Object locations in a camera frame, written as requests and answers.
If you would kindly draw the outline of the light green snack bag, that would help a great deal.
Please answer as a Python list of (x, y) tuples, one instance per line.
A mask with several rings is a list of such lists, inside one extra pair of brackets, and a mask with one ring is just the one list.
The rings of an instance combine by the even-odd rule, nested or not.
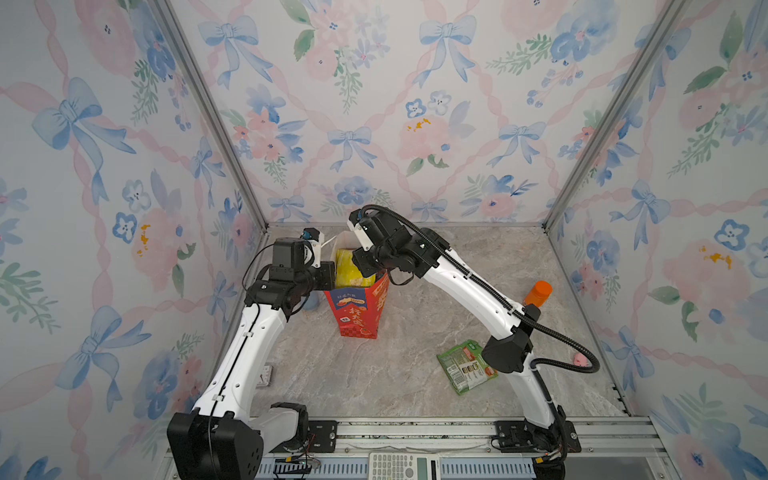
[(498, 372), (482, 357), (483, 346), (467, 340), (436, 356), (453, 390), (464, 395), (498, 377)]

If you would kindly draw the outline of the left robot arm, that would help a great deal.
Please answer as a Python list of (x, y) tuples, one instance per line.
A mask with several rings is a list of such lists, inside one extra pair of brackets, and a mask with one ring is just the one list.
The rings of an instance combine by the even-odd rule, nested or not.
[(323, 234), (307, 228), (279, 238), (272, 255), (245, 289), (245, 307), (229, 349), (192, 410), (175, 414), (167, 438), (182, 479), (253, 479), (275, 449), (303, 450), (309, 442), (305, 406), (282, 402), (253, 418), (258, 381), (288, 320), (314, 291), (335, 284), (332, 262), (322, 258)]

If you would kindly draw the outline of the red paper gift bag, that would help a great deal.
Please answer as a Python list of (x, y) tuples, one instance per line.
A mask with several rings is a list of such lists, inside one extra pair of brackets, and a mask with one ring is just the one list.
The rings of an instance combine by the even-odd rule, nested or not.
[[(360, 247), (355, 235), (341, 232), (333, 242), (331, 259), (339, 249), (355, 251)], [(390, 280), (384, 271), (376, 275), (376, 282), (367, 288), (350, 287), (330, 290), (325, 293), (331, 312), (336, 319), (343, 337), (376, 339), (379, 323), (384, 310)]]

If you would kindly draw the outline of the yellow chips snack bag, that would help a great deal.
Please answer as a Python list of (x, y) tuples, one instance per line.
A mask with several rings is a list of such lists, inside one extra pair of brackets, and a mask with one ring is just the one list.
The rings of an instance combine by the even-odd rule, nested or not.
[(360, 269), (353, 262), (353, 253), (351, 249), (339, 249), (335, 254), (335, 288), (360, 287), (367, 288), (373, 286), (376, 282), (376, 275), (365, 277)]

